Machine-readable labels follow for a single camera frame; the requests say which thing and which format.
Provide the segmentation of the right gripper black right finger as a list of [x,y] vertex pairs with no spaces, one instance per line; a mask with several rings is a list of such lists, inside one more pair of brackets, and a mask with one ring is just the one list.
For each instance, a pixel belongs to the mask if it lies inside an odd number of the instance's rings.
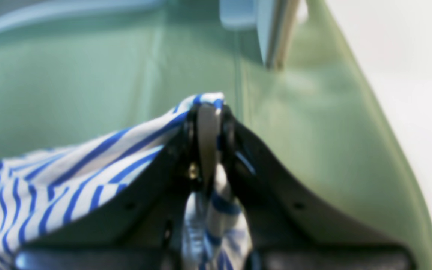
[[252,240],[245,270],[415,269],[405,244],[310,191],[227,105],[221,120],[223,165]]

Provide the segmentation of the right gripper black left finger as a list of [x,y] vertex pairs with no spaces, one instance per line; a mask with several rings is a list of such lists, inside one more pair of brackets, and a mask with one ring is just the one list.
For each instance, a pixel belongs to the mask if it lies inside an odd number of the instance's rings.
[[14,270],[180,270],[185,207],[210,196],[216,169],[215,106],[190,109],[178,133],[105,205],[24,245]]

